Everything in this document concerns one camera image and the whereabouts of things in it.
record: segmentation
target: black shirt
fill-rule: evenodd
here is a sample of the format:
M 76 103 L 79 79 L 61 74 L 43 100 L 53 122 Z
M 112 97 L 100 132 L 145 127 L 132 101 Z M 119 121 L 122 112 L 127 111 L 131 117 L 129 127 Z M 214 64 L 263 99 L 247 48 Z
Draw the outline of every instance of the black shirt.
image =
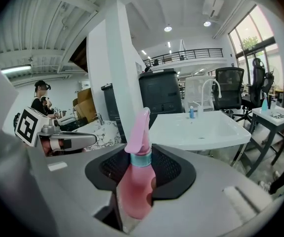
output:
M 48 115 L 48 114 L 54 114 L 54 111 L 52 111 L 51 109 L 49 109 L 49 108 L 47 107 L 47 105 L 44 105 L 44 110 L 45 110 L 45 112 L 47 113 L 47 115 Z
M 43 115 L 47 116 L 46 111 L 43 108 L 43 104 L 39 98 L 33 100 L 31 108 L 37 110 L 38 112 L 42 113 Z

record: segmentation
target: blue bottle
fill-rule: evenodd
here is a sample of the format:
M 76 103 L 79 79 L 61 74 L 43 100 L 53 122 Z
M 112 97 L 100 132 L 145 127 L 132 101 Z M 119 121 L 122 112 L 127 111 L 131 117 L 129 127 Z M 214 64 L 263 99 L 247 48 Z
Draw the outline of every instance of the blue bottle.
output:
M 190 114 L 190 118 L 191 118 L 191 119 L 194 119 L 194 118 L 195 118 L 195 111 L 194 111 L 194 109 L 193 109 L 193 106 L 190 106 L 189 114 Z

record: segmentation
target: black mesh chair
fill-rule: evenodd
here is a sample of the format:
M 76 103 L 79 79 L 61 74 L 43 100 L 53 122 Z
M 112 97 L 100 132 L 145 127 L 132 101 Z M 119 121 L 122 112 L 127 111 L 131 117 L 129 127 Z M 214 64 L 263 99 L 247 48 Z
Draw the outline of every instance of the black mesh chair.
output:
M 272 84 L 274 83 L 275 77 L 272 72 L 267 72 L 265 74 L 265 80 L 264 80 L 264 85 L 262 86 L 262 92 L 266 93 L 268 96 L 270 88 L 272 87 Z
M 265 68 L 261 65 L 262 61 L 259 58 L 255 58 L 252 62 L 254 70 L 253 70 L 253 82 L 252 86 L 249 89 L 249 96 L 244 96 L 242 98 L 242 105 L 244 114 L 234 114 L 234 116 L 241 117 L 237 122 L 245 119 L 251 122 L 251 118 L 249 114 L 251 113 L 251 109 L 261 107 L 261 90 L 264 86 L 265 81 Z
M 243 82 L 244 69 L 229 67 L 215 70 L 215 79 L 219 82 L 222 97 L 219 98 L 219 89 L 214 87 L 214 108 L 240 109 L 242 106 L 241 86 Z

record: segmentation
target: black trash bin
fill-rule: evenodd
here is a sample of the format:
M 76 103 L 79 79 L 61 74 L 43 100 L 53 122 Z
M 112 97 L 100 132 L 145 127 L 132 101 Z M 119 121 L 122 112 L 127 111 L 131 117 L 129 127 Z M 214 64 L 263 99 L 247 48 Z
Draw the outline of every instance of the black trash bin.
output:
M 174 69 L 142 73 L 139 83 L 143 106 L 151 110 L 149 128 L 158 114 L 182 113 L 178 77 Z
M 117 117 L 119 117 L 119 111 L 116 103 L 116 97 L 114 96 L 112 83 L 102 86 L 101 90 L 104 93 L 109 119 L 116 121 Z
M 114 96 L 112 83 L 102 86 L 101 90 L 104 93 L 104 99 L 106 101 L 109 119 L 117 123 L 122 143 L 126 143 L 126 137 L 122 128 L 122 123 L 120 120 L 120 115 L 116 103 L 116 97 Z

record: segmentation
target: white label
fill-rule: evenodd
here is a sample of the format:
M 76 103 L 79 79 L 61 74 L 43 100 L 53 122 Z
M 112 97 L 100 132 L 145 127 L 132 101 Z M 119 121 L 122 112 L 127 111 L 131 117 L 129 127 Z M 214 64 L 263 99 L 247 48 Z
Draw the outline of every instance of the white label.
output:
M 61 161 L 61 162 L 49 164 L 47 167 L 50 171 L 56 171 L 56 170 L 61 169 L 61 168 L 66 168 L 67 164 L 65 162 Z
M 153 73 L 159 73 L 159 72 L 163 72 L 163 69 L 153 71 Z

